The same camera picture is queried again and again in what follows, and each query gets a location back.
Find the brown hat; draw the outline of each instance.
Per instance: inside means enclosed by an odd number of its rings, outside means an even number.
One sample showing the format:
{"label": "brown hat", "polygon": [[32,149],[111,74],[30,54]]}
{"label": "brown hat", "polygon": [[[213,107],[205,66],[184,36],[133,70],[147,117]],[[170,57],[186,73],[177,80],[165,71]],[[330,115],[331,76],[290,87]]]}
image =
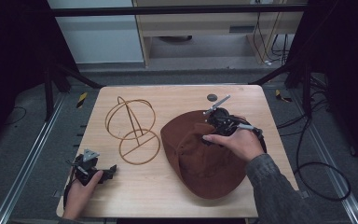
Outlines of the brown hat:
{"label": "brown hat", "polygon": [[229,194],[245,178],[245,161],[226,147],[207,146],[202,136],[214,132],[203,111],[185,113],[161,129],[168,162],[183,183],[204,199]]}

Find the wooden table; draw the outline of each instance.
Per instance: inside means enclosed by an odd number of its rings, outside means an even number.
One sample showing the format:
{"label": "wooden table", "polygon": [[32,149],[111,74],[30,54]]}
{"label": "wooden table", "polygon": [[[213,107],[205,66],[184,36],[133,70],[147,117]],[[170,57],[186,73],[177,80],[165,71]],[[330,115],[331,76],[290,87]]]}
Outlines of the wooden table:
{"label": "wooden table", "polygon": [[[120,140],[105,128],[108,112],[117,105],[120,96],[126,101],[142,99],[155,110],[156,121],[151,129],[160,138],[161,128],[171,119],[193,110],[207,110],[213,103],[207,95],[213,93],[228,99],[221,107],[230,114],[245,116],[255,127],[264,131],[268,153],[280,167],[295,189],[298,189],[286,157],[282,141],[269,110],[266,97],[259,86],[210,85],[210,86],[127,86],[102,88],[89,119],[78,153],[85,148],[99,152],[98,169],[109,169],[117,164],[113,179],[98,185],[85,209],[84,217],[257,217],[253,188],[245,177],[242,183],[227,196],[205,200],[191,193],[169,165],[161,143],[157,156],[149,163],[133,165],[119,155]],[[131,103],[142,127],[149,128],[153,112],[146,105]],[[111,133],[124,136],[132,130],[125,106],[118,110],[110,123]],[[123,151],[128,150],[123,144]],[[134,150],[125,158],[144,161],[153,156],[157,138],[150,140],[143,149]],[[57,207],[61,216],[62,199]]]}

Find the white cabinet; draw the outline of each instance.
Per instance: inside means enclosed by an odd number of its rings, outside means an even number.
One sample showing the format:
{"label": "white cabinet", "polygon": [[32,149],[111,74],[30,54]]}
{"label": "white cabinet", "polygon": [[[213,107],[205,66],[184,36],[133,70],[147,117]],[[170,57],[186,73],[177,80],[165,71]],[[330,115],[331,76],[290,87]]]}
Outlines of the white cabinet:
{"label": "white cabinet", "polygon": [[[131,0],[48,0],[48,3],[51,8],[132,7]],[[56,19],[79,67],[144,62],[134,16]]]}

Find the sleeve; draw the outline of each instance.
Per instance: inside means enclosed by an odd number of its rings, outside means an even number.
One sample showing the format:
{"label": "sleeve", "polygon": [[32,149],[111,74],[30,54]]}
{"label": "sleeve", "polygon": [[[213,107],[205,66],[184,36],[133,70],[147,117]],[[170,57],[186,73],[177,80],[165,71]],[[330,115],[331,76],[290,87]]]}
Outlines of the sleeve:
{"label": "sleeve", "polygon": [[58,224],[81,224],[81,222],[60,217],[60,221],[58,222]]}
{"label": "sleeve", "polygon": [[261,223],[321,223],[317,213],[293,189],[269,154],[250,161],[246,172],[254,187]]}

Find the hand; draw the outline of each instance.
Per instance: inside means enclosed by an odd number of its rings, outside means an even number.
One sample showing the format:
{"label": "hand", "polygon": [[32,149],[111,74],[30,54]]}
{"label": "hand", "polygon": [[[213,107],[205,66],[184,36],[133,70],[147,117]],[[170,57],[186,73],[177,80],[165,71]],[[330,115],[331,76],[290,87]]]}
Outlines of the hand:
{"label": "hand", "polygon": [[203,135],[206,141],[225,146],[246,162],[264,153],[257,136],[244,129],[237,129],[231,136],[218,134]]}
{"label": "hand", "polygon": [[80,217],[81,212],[92,197],[92,193],[102,176],[103,171],[98,171],[86,186],[83,186],[78,180],[72,183],[72,187],[68,193],[65,211],[62,215],[63,218],[76,220]]}

